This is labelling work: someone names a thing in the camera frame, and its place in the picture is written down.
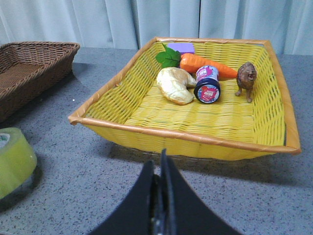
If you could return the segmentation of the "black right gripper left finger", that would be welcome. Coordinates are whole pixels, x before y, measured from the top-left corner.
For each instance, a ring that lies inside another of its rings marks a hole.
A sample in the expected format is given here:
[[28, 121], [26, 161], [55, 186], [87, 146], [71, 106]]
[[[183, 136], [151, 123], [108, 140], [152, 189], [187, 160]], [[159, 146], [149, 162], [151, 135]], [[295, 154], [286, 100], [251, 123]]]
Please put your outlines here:
[[158, 176], [154, 162], [143, 165], [141, 173], [125, 199], [91, 235], [152, 235], [158, 201]]

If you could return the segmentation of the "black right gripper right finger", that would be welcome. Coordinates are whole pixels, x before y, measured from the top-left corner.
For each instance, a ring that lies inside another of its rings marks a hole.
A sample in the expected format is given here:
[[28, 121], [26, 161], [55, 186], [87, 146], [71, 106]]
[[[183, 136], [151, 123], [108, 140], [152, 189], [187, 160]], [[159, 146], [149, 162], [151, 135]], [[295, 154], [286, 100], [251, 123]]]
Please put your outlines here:
[[239, 235], [195, 194], [174, 161], [162, 150], [155, 177], [155, 235]]

